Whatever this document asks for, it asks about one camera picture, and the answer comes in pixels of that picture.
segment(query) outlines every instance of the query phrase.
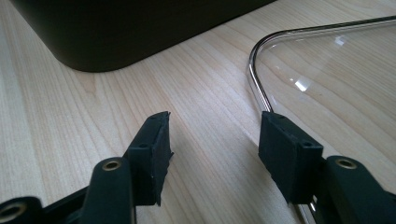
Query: screw hole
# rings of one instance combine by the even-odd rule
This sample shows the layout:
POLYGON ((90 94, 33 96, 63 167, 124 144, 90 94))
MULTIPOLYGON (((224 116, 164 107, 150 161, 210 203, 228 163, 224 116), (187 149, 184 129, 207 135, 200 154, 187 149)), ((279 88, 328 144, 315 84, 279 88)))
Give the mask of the screw hole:
POLYGON ((0 210, 0 223, 9 222, 23 214, 26 203, 12 203, 0 210))
POLYGON ((339 165, 343 168, 350 169, 350 170, 354 170, 354 169, 358 168, 358 166, 355 164, 355 162, 349 161, 346 159, 338 159, 335 161, 335 163, 337 163, 337 165, 339 165))
POLYGON ((103 169, 106 171, 117 170, 121 166, 119 161, 108 161, 103 165, 103 169))

